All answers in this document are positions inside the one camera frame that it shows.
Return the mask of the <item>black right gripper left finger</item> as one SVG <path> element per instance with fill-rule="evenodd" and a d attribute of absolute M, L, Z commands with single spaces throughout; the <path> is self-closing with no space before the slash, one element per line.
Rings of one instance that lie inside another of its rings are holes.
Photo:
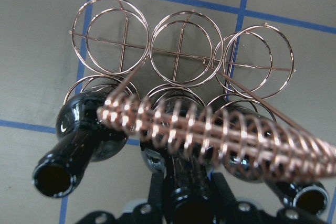
<path fill-rule="evenodd" d="M 153 173 L 150 181 L 148 194 L 148 203 L 155 206 L 161 206 L 163 202 L 163 173 Z"/>

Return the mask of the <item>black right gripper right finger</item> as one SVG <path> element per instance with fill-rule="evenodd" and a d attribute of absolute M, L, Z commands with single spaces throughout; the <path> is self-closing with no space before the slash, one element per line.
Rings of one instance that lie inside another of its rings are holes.
<path fill-rule="evenodd" d="M 231 206 L 236 198 L 222 173 L 214 172 L 210 175 L 211 189 L 214 202 L 218 206 Z"/>

